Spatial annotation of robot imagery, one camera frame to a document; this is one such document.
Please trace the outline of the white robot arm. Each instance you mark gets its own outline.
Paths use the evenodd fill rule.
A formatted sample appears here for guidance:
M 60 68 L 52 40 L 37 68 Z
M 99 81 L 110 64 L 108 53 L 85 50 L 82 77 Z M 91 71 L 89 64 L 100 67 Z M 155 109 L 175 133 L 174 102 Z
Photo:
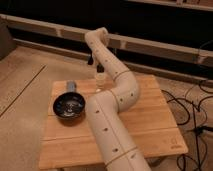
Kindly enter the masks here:
M 108 48 L 108 31 L 98 28 L 85 34 L 92 56 L 104 67 L 115 86 L 90 96 L 85 112 L 107 171 L 151 171 L 119 113 L 140 97 L 140 86 L 129 68 Z

